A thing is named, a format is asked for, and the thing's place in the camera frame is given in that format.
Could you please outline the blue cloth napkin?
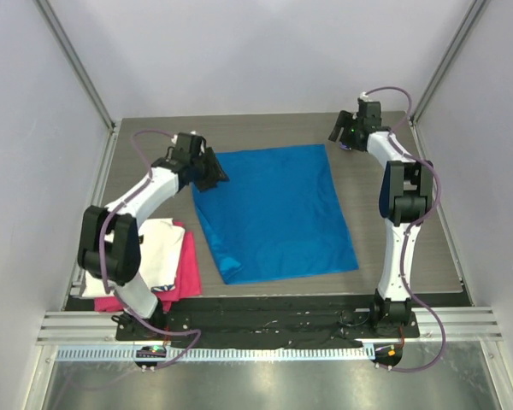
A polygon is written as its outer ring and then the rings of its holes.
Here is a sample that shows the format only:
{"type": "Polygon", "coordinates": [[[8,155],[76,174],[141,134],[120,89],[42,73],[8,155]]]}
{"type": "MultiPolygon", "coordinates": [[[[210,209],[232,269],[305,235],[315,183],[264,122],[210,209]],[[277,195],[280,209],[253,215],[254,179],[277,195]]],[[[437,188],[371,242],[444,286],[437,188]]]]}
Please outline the blue cloth napkin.
{"type": "Polygon", "coordinates": [[[322,144],[217,156],[229,180],[192,192],[225,284],[351,272],[356,251],[322,144]]]}

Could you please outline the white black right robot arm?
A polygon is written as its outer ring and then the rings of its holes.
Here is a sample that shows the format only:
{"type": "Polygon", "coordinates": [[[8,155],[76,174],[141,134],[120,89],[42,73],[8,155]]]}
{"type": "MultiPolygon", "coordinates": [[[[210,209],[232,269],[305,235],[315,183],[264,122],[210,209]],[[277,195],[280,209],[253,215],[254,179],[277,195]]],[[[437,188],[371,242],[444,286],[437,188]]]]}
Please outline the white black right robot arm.
{"type": "Polygon", "coordinates": [[[382,125],[381,104],[362,94],[355,113],[342,110],[329,139],[372,155],[383,168],[379,214],[386,227],[386,250],[380,282],[369,310],[370,330],[389,337],[411,319],[411,270],[416,239],[433,207],[433,172],[382,125]]]}

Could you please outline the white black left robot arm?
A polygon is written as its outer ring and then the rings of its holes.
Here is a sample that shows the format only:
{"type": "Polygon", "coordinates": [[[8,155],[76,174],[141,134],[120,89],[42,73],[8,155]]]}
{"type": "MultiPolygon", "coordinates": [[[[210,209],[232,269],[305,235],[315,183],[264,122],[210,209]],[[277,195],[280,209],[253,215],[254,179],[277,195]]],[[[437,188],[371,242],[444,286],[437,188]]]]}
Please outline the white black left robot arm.
{"type": "Polygon", "coordinates": [[[145,340],[154,341],[166,330],[167,314],[158,296],[142,279],[139,228],[167,200],[188,185],[198,191],[214,189],[229,177],[205,137],[196,132],[156,133],[171,139],[166,154],[149,161],[131,137],[133,149],[145,165],[146,174],[128,192],[106,206],[91,205],[82,218],[77,254],[78,266],[99,280],[106,293],[121,303],[123,319],[135,322],[145,340]]]}

